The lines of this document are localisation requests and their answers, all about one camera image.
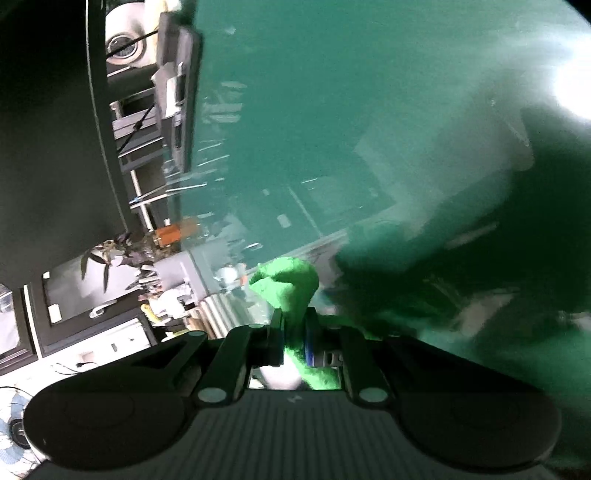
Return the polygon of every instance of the plant leaf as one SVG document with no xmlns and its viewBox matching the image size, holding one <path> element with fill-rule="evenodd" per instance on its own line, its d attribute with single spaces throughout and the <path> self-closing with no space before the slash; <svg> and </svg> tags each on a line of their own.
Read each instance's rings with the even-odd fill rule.
<svg viewBox="0 0 591 480">
<path fill-rule="evenodd" d="M 107 291 L 107 285 L 109 284 L 109 266 L 105 265 L 105 270 L 103 271 L 103 293 Z"/>
<path fill-rule="evenodd" d="M 94 260 L 97 263 L 100 263 L 102 265 L 105 265 L 106 264 L 106 261 L 105 261 L 104 258 L 102 258 L 102 257 L 100 257 L 100 256 L 98 256 L 98 255 L 96 255 L 96 254 L 94 254 L 92 252 L 90 252 L 90 255 L 89 256 L 91 257 L 92 260 Z"/>
<path fill-rule="evenodd" d="M 84 277 L 86 276 L 86 267 L 88 267 L 88 259 L 90 258 L 91 253 L 92 249 L 84 252 L 84 255 L 82 255 L 82 258 L 80 259 L 80 273 L 82 274 L 82 280 L 84 280 Z"/>
</svg>

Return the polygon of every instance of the metal frame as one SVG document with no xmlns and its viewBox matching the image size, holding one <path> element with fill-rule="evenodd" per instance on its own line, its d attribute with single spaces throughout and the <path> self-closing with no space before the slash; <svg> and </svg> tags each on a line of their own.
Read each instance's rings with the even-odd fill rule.
<svg viewBox="0 0 591 480">
<path fill-rule="evenodd" d="M 41 356 L 51 355 L 98 333 L 143 316 L 139 308 L 138 293 L 132 291 L 118 299 L 117 303 L 106 307 L 105 312 L 95 319 L 90 318 L 91 310 L 88 310 L 71 319 L 52 323 L 47 309 L 43 281 L 39 279 L 31 282 L 28 289 L 33 316 L 31 321 L 37 332 Z"/>
<path fill-rule="evenodd" d="M 0 354 L 0 375 L 24 367 L 38 359 L 27 322 L 24 293 L 22 289 L 12 292 L 12 305 L 14 308 L 14 316 L 17 321 L 17 332 L 20 341 L 15 348 Z"/>
</svg>

